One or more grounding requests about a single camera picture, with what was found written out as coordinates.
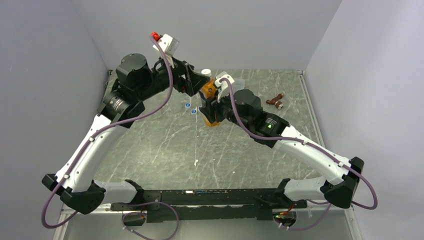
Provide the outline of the white bottle cap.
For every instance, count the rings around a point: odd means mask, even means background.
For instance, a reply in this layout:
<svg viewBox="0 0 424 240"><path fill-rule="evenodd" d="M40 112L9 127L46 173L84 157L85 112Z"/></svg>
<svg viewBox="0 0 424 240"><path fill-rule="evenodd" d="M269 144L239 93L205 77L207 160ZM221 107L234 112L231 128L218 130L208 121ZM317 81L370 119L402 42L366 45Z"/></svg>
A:
<svg viewBox="0 0 424 240"><path fill-rule="evenodd" d="M207 77L211 77L212 76L212 71L208 68L202 69L200 72L202 75L207 76Z"/></svg>

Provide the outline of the orange juice bottle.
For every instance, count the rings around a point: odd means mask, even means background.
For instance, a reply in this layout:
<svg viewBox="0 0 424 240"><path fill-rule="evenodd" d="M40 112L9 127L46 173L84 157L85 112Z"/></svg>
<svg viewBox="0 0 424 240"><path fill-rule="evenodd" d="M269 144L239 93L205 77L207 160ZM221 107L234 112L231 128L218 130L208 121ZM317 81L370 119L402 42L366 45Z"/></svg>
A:
<svg viewBox="0 0 424 240"><path fill-rule="evenodd" d="M205 84L202 87L202 89L199 91L200 98L201 97L208 98L208 97L217 96L217 89L214 85L214 82L215 82L215 79L211 76L210 81L207 84ZM215 127L215 126L218 126L219 124L206 124L206 125L209 127Z"/></svg>

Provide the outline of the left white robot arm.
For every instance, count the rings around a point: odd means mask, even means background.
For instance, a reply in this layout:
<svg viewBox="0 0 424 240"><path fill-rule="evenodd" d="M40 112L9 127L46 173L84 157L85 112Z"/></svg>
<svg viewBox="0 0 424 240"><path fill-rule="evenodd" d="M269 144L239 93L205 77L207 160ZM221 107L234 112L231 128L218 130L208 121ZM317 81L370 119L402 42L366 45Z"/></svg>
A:
<svg viewBox="0 0 424 240"><path fill-rule="evenodd" d="M173 58L170 68L158 60L149 68L140 53L126 55L116 68L111 91L101 101L93 123L71 159L57 172L43 177L42 183L60 200L81 214L89 214L103 204L124 203L137 210L144 203L144 189L132 180L94 180L102 160L114 143L145 110L144 101L165 90L194 96L210 78L193 65Z"/></svg>

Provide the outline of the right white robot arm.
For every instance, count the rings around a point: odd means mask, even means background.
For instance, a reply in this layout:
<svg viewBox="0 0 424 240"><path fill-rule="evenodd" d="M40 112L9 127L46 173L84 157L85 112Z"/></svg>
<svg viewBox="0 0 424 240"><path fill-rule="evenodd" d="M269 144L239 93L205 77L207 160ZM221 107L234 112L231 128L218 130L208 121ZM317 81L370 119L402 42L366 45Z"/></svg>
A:
<svg viewBox="0 0 424 240"><path fill-rule="evenodd" d="M264 111L260 98L249 89L238 90L233 97L243 126L260 137L255 142L288 153L321 175L283 179L275 192L280 207L287 208L300 200L326 200L336 207L350 208L360 182L358 174L365 165L361 158L348 159L317 145L285 119Z"/></svg>

